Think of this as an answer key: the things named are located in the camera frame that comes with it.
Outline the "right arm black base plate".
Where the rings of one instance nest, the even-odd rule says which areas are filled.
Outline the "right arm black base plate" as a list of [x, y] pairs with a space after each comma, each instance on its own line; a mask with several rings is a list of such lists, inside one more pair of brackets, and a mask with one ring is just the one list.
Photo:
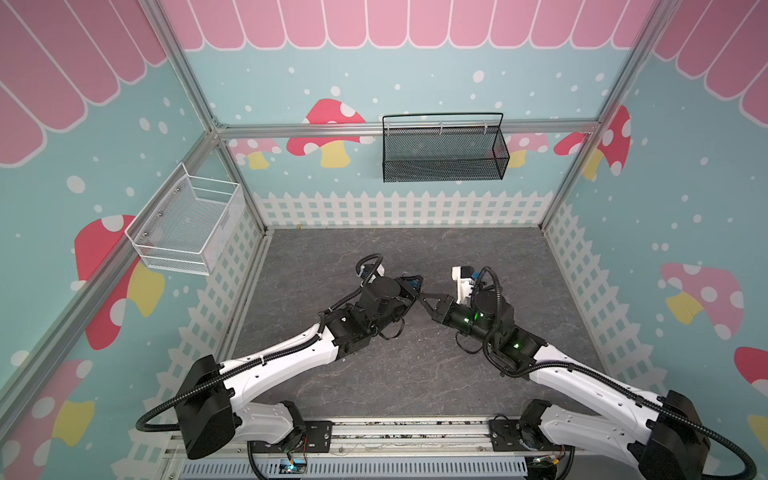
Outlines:
[[488, 421], [489, 437], [494, 452], [554, 452], [567, 450], [550, 442], [538, 425], [518, 419], [497, 417]]

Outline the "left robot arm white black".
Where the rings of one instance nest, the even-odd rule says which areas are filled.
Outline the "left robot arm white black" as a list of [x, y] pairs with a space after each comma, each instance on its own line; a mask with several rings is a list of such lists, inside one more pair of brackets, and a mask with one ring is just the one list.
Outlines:
[[296, 405], [256, 399], [299, 374], [367, 347], [389, 325], [403, 324], [421, 294], [423, 278], [388, 277], [382, 261], [380, 254], [359, 260], [359, 286], [320, 311], [317, 322], [304, 332], [240, 358], [218, 362], [207, 355], [196, 360], [176, 395], [143, 414], [136, 429], [180, 433], [190, 460], [207, 457], [233, 441], [295, 448], [307, 431]]

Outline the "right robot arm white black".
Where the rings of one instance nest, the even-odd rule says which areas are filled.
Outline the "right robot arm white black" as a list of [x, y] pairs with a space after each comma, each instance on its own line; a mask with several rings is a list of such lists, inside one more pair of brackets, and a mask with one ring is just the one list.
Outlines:
[[500, 375], [549, 387], [590, 409], [569, 412], [548, 401], [531, 402], [518, 421], [529, 449], [541, 441], [579, 448], [623, 462], [645, 479], [705, 479], [712, 444], [741, 460], [738, 479], [754, 479], [757, 466], [736, 443], [702, 425], [693, 402], [669, 391], [657, 395], [609, 377], [566, 355], [515, 322], [496, 273], [454, 270], [456, 295], [421, 293], [431, 319], [476, 339]]

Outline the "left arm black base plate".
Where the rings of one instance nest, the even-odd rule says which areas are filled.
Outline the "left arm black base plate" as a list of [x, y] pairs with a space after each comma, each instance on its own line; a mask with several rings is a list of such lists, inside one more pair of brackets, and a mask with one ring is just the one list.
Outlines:
[[329, 453], [334, 423], [332, 421], [306, 421], [294, 428], [277, 444], [253, 441], [253, 452], [257, 454], [287, 453]]

